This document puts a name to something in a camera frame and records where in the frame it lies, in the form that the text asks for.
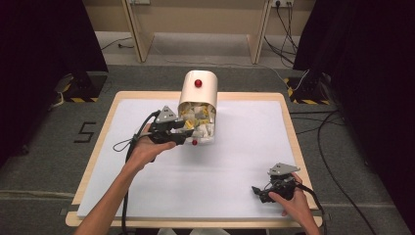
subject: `black stand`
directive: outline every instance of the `black stand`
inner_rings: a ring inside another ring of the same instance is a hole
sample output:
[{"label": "black stand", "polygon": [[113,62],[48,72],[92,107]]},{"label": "black stand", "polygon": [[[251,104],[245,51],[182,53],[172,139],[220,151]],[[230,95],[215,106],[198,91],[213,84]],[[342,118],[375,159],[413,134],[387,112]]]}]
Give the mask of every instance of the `black stand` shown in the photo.
[{"label": "black stand", "polygon": [[106,75],[88,75],[86,71],[72,74],[73,78],[65,88],[64,100],[67,102],[97,102],[98,96],[107,80]]},{"label": "black stand", "polygon": [[290,101],[297,104],[329,105],[328,96],[320,79],[289,77],[287,80]]}]

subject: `human hand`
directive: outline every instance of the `human hand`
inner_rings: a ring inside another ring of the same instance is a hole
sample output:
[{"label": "human hand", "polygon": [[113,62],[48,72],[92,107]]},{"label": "human hand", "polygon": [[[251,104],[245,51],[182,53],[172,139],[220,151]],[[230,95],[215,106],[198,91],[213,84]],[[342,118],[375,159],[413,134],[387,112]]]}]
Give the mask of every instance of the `human hand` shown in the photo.
[{"label": "human hand", "polygon": [[[150,125],[147,124],[142,132],[148,132]],[[136,143],[130,159],[127,161],[126,165],[132,166],[134,169],[141,170],[144,166],[156,158],[161,152],[165,150],[170,150],[176,146],[176,143],[173,141],[155,144],[148,136],[141,137]]]},{"label": "human hand", "polygon": [[[296,182],[302,183],[301,178],[296,173],[293,172],[292,175]],[[287,201],[274,192],[269,192],[268,196],[283,206],[283,216],[289,214],[297,223],[301,225],[301,227],[306,230],[307,234],[320,234],[317,224],[311,214],[307,199],[300,188],[296,187],[294,197],[290,201]]]}]

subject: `forearm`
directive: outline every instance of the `forearm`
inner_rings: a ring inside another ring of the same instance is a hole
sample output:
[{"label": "forearm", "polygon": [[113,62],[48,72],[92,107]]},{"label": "forearm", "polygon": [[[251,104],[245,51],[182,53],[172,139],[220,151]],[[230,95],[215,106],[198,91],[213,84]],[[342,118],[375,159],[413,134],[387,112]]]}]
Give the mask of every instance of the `forearm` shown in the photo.
[{"label": "forearm", "polygon": [[307,235],[320,235],[320,230],[314,219],[308,219],[307,221],[303,222],[301,227],[304,229],[304,232]]},{"label": "forearm", "polygon": [[83,219],[74,234],[107,234],[111,223],[114,220],[116,211],[127,193],[136,173],[136,170],[128,167],[126,164],[108,189],[107,193]]}]

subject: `gray floor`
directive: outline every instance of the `gray floor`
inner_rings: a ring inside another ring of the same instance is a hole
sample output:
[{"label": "gray floor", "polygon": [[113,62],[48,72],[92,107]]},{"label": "gray floor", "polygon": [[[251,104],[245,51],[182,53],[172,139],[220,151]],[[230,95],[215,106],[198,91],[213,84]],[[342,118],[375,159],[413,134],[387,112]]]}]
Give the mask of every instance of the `gray floor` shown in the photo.
[{"label": "gray floor", "polygon": [[[97,33],[101,46],[128,37],[128,33]],[[281,37],[268,38],[281,46]],[[130,45],[129,40],[120,41]],[[110,73],[96,103],[63,103],[45,117],[28,144],[29,153],[12,157],[0,169],[0,234],[70,234],[65,209],[70,205],[83,171],[93,151],[107,112],[120,90],[180,91],[184,75],[190,70],[210,70],[218,79],[219,91],[280,92],[286,97],[301,151],[314,191],[330,215],[328,234],[370,234],[356,209],[335,184],[323,165],[317,131],[327,114],[298,112],[333,111],[337,107],[297,105],[288,99],[282,78],[298,75],[285,67],[280,58],[264,46],[259,66],[250,60],[245,36],[160,34],[154,41],[148,61],[139,64],[134,49],[118,48],[117,43],[103,50]],[[410,234],[378,176],[364,163],[339,113],[333,123],[321,129],[321,146],[330,170],[344,191],[353,199],[377,234]],[[94,132],[89,143],[74,143],[85,136],[78,131],[85,121]],[[112,229],[110,234],[117,234]],[[270,234],[294,234],[298,229],[270,230]],[[165,229],[161,234],[172,234]],[[195,230],[193,234],[222,234]]]}]

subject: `cable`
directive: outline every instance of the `cable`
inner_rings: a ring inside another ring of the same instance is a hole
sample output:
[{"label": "cable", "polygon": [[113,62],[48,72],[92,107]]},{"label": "cable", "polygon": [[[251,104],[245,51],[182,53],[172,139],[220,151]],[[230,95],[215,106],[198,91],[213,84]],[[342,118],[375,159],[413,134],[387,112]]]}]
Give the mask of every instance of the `cable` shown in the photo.
[{"label": "cable", "polygon": [[124,46],[121,43],[118,43],[118,48],[134,48],[134,46]]},{"label": "cable", "polygon": [[[154,48],[160,55],[163,56],[163,53],[154,45],[152,46],[152,48]],[[224,64],[220,64],[220,63],[213,63],[213,62],[187,62],[187,61],[171,61],[168,60],[166,58],[162,58],[164,61],[169,62],[169,63],[177,63],[177,64],[190,64],[190,65],[210,65],[210,66],[217,66],[217,67],[229,67],[229,68],[233,68],[233,67],[241,67],[241,68],[256,68],[256,67],[264,67],[267,69],[272,70],[273,72],[275,72],[278,76],[278,78],[280,78],[280,80],[284,83],[284,85],[287,87],[287,89],[290,88],[290,86],[287,85],[287,83],[284,81],[284,78],[280,75],[280,73],[278,71],[276,71],[275,69],[265,66],[265,65],[251,65],[251,66],[247,66],[247,65],[240,65],[240,64],[235,64],[235,63],[224,63]]]},{"label": "cable", "polygon": [[[284,42],[283,42],[283,45],[282,45],[282,47],[281,47],[281,49],[280,49],[280,52],[281,52],[281,63],[285,66],[285,67],[288,67],[288,68],[291,68],[290,66],[288,66],[288,65],[286,65],[285,63],[284,63],[284,61],[283,61],[283,59],[284,60],[286,60],[286,57],[284,56],[282,56],[283,55],[283,52],[284,52],[284,46],[285,46],[285,43],[286,43],[286,41],[287,40],[289,40],[290,42],[291,42],[291,45],[292,45],[292,47],[293,47],[293,50],[294,50],[294,52],[295,52],[295,54],[297,53],[297,49],[298,49],[298,47],[297,47],[297,45],[296,45],[296,43],[294,42],[294,40],[293,40],[293,36],[292,36],[292,33],[291,33],[291,23],[292,23],[292,19],[293,19],[293,5],[291,4],[291,2],[288,2],[287,3],[288,4],[288,14],[289,14],[289,16],[288,16],[288,27],[286,27],[286,25],[285,25],[285,23],[284,23],[284,21],[283,21],[283,19],[282,19],[282,17],[281,17],[281,15],[280,15],[280,12],[279,12],[279,8],[280,8],[280,1],[277,1],[276,2],[276,10],[277,10],[277,15],[278,15],[278,18],[280,19],[280,21],[281,21],[281,24],[282,24],[282,26],[283,26],[283,28],[284,28],[284,30],[285,30],[285,32],[286,32],[286,37],[285,37],[285,39],[284,39]],[[293,65],[294,64],[294,62],[292,62],[291,60],[286,60],[287,62],[289,62],[291,65]]]},{"label": "cable", "polygon": [[337,178],[333,174],[332,170],[330,170],[330,167],[327,164],[326,158],[325,158],[325,156],[323,154],[323,150],[321,148],[321,141],[320,141],[321,129],[324,126],[324,124],[327,122],[327,120],[330,118],[330,116],[333,115],[333,114],[335,114],[336,112],[337,111],[334,111],[334,112],[330,113],[329,115],[327,115],[326,118],[323,120],[323,122],[321,123],[321,125],[318,128],[318,133],[317,133],[318,150],[319,150],[321,159],[323,160],[324,166],[326,166],[327,171],[329,172],[329,174],[332,177],[333,181],[336,183],[336,185],[339,187],[339,189],[342,191],[342,193],[347,197],[348,201],[353,205],[353,207],[357,210],[357,212],[360,214],[360,216],[366,222],[366,224],[369,227],[369,229],[372,232],[372,234],[376,235],[375,230],[373,229],[373,227],[370,224],[370,222],[367,220],[366,216],[363,214],[363,212],[360,210],[360,208],[357,206],[357,204],[351,199],[351,197],[346,193],[346,191],[343,189],[343,187],[341,186],[341,184],[339,183],[339,181],[337,180]]},{"label": "cable", "polygon": [[308,75],[308,72],[309,72],[309,70],[306,70],[303,74],[302,74],[302,77],[301,77],[301,79],[300,79],[300,82],[299,82],[299,84],[297,85],[297,87],[296,88],[291,88],[291,90],[293,90],[293,91],[297,91],[299,88],[300,88],[300,86],[301,86],[301,84],[302,84],[302,82],[304,81],[304,79],[305,79],[305,77]]},{"label": "cable", "polygon": [[[113,145],[113,150],[116,151],[116,152],[122,152],[131,143],[131,140],[132,140],[132,138],[131,139],[127,139],[127,140],[123,140],[121,142],[118,142],[118,143],[114,144]],[[120,145],[122,143],[125,143],[125,142],[128,142],[128,143],[124,147],[122,147],[122,149],[118,150],[118,149],[115,148],[116,146],[118,146],[118,145]]]},{"label": "cable", "polygon": [[271,43],[269,43],[268,39],[266,39],[265,36],[263,38],[265,39],[265,42],[268,44],[268,46],[271,48],[272,52],[274,52],[275,54],[277,54],[278,56],[280,56],[282,59],[286,60],[290,64],[292,64],[292,65],[294,64],[294,62],[292,60],[290,60],[288,57],[286,57],[283,54],[283,53],[287,53],[287,54],[295,55],[294,53],[283,51],[282,49],[279,49],[279,48],[273,46]]},{"label": "cable", "polygon": [[58,106],[61,106],[64,102],[64,93],[63,92],[58,92],[59,96],[60,96],[60,101],[56,104],[51,105],[51,107],[49,108],[49,110],[55,109]]},{"label": "cable", "polygon": [[290,115],[313,115],[313,114],[329,114],[332,112],[336,112],[337,110],[334,111],[312,111],[312,112],[290,112]]},{"label": "cable", "polygon": [[[330,122],[330,123],[336,124],[336,125],[345,125],[345,124],[340,124],[340,123],[333,122],[333,120],[338,119],[338,118],[340,118],[340,117],[333,118],[331,120],[328,120],[327,122]],[[310,120],[323,121],[321,119],[308,118],[308,117],[292,117],[292,119],[310,119]],[[308,130],[301,131],[301,132],[296,132],[296,135],[304,134],[306,132],[310,132],[310,131],[316,130],[318,128],[319,127],[315,127],[315,128],[312,128],[312,129],[308,129]]]},{"label": "cable", "polygon": [[106,49],[107,47],[109,47],[109,46],[113,45],[114,43],[116,43],[116,42],[118,42],[118,41],[123,41],[123,40],[127,40],[127,39],[130,39],[130,38],[132,38],[132,37],[125,37],[125,38],[117,39],[117,40],[115,40],[115,41],[111,42],[110,44],[108,44],[107,46],[105,46],[105,47],[101,48],[101,51],[102,51],[102,50],[104,50],[104,49]]}]

